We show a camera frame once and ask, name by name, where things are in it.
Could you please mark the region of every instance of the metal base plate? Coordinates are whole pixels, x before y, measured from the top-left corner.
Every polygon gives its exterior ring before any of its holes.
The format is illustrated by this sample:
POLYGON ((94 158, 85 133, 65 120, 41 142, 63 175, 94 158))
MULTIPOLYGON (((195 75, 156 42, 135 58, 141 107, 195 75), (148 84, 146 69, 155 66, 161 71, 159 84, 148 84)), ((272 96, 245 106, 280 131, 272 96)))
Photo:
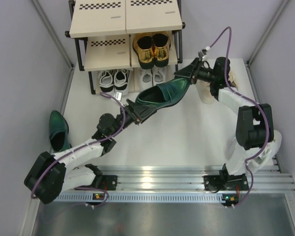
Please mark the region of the metal base plate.
POLYGON ((212 193, 217 193, 219 191, 236 191, 236 186, 238 186, 239 191, 247 191, 249 189, 246 176, 244 176, 241 180, 227 182, 224 185, 217 184, 220 176, 204 176, 203 179, 205 190, 212 193))

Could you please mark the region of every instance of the white floor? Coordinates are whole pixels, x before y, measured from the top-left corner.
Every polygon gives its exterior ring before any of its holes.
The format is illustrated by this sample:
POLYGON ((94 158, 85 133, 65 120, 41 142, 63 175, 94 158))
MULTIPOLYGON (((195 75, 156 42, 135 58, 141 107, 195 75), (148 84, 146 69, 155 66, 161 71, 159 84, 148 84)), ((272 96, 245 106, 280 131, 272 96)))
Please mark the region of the white floor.
MULTIPOLYGON (((185 66, 191 60, 184 60, 185 66)), ((242 59, 231 60, 231 70, 241 93, 253 97, 242 59)), ((138 93, 126 98, 135 100, 138 93)), ((64 117, 73 146, 90 138, 100 116, 118 114, 117 104, 92 95, 87 72, 76 68, 64 117)), ((201 102, 195 86, 174 107, 158 111, 140 126, 130 125, 115 140, 114 149, 92 161, 95 165, 117 166, 210 166, 223 165, 229 158, 228 147, 235 136, 236 115, 225 105, 201 102)))

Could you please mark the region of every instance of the shoe rack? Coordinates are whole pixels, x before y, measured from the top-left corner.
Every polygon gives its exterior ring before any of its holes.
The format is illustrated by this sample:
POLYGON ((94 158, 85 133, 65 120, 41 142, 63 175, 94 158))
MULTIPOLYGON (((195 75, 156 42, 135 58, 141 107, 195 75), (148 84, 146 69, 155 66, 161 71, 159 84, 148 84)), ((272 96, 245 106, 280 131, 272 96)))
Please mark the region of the shoe rack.
MULTIPOLYGON (((136 33, 166 31, 171 40, 169 65, 177 69, 182 63, 181 0, 70 0, 69 9, 71 28, 65 35, 75 41, 79 70, 88 72, 92 94, 100 91, 93 84, 94 71, 140 67, 132 49, 136 33)), ((134 74, 130 92, 139 91, 134 74)))

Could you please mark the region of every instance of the gray wall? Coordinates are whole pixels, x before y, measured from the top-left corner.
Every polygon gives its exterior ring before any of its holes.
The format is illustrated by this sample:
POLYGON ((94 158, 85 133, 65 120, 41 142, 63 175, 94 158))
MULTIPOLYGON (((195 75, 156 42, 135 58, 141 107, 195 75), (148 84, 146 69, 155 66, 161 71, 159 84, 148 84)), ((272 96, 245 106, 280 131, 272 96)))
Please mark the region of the gray wall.
POLYGON ((275 128, 282 132, 279 158, 295 179, 295 0, 258 54, 253 73, 262 101, 272 106, 275 128))
POLYGON ((30 191, 23 185, 49 150, 69 68, 29 0, 0 0, 0 236, 17 236, 30 191))
MULTIPOLYGON (((39 0, 72 62, 76 62, 74 41, 64 36, 71 18, 67 0, 39 0)), ((182 0, 183 57, 193 59, 197 51, 211 44, 226 27, 234 35, 231 57, 247 60, 281 0, 182 0)), ((212 58, 224 55, 226 41, 210 52, 212 58)))

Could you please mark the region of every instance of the shoe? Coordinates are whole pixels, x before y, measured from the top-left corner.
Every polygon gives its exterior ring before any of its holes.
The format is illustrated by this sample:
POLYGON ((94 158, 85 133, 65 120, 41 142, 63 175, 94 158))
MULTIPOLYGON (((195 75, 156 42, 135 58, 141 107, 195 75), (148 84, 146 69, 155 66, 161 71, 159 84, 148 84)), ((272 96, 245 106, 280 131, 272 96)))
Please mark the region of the shoe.
POLYGON ((184 97, 190 85, 188 79, 176 78, 140 92, 136 98, 136 103, 155 106, 158 110, 171 107, 184 97))
POLYGON ((122 95, 127 95, 129 93, 129 83, 131 76, 131 70, 117 70, 114 76, 115 90, 121 92, 122 95))
POLYGON ((167 67, 153 67, 152 69, 153 74, 153 85, 161 84, 166 82, 166 76, 167 76, 167 67))
POLYGON ((102 70, 99 72, 97 79, 99 80, 100 89, 110 94, 111 96, 115 95, 114 91, 114 70, 102 70))
POLYGON ((52 111, 49 119, 49 140, 54 151, 70 149, 68 139, 69 125, 57 111, 52 111))
POLYGON ((148 89, 150 87, 153 87, 153 82, 152 82, 152 70, 143 70, 139 68, 139 75, 140 75, 140 86, 141 90, 148 89))
POLYGON ((138 56, 140 67, 144 70, 154 67, 153 43, 150 33, 139 33, 134 37, 132 48, 138 56))
POLYGON ((153 35, 154 64, 157 67, 165 67, 169 61, 169 49, 171 40, 166 32, 156 32, 153 35))

